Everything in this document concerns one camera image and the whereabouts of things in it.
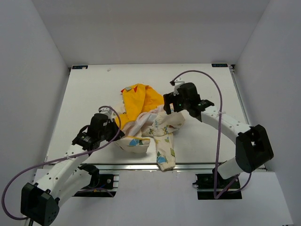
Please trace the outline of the cream dinosaur print baby jacket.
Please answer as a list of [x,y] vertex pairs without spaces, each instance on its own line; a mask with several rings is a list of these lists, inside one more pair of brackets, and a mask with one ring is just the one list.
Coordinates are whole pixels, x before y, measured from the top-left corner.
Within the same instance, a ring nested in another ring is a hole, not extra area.
[[123,102],[116,117],[124,136],[116,144],[130,153],[146,153],[155,142],[156,162],[162,171],[175,167],[174,132],[185,122],[181,113],[167,114],[161,94],[149,85],[135,84],[122,89]]

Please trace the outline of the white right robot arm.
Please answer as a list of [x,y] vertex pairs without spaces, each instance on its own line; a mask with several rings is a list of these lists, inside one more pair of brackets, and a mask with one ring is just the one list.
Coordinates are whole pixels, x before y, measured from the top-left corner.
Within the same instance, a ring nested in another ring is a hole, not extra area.
[[235,156],[220,164],[212,181],[222,188],[230,177],[242,172],[251,173],[274,157],[266,129],[262,125],[251,126],[218,111],[209,100],[201,99],[192,82],[176,86],[173,92],[165,94],[164,110],[167,114],[186,110],[202,123],[221,131],[235,145]]

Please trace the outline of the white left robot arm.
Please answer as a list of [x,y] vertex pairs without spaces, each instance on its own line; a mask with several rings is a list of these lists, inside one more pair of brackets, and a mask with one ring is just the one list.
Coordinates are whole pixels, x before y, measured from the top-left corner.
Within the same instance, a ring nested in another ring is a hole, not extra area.
[[99,109],[90,124],[73,139],[64,155],[65,160],[59,160],[46,175],[22,188],[21,213],[31,222],[51,225],[69,198],[83,188],[92,191],[100,186],[99,169],[86,164],[85,160],[100,147],[102,141],[112,142],[124,136],[112,118],[113,114],[108,107]]

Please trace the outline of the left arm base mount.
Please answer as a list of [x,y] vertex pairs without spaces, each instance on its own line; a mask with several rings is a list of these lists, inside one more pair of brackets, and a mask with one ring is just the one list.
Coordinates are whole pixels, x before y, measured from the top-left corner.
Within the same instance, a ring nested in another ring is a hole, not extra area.
[[119,174],[100,173],[91,183],[74,194],[74,197],[113,198],[119,186]]

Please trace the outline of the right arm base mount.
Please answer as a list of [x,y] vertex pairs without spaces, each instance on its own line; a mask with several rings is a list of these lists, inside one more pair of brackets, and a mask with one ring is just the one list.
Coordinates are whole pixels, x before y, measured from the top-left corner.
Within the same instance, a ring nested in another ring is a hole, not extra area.
[[[242,200],[240,181],[238,178],[231,177],[228,179],[217,179],[217,195],[233,180],[235,181],[219,197],[219,200]],[[196,174],[196,181],[192,183],[196,188],[198,200],[214,200],[214,174]]]

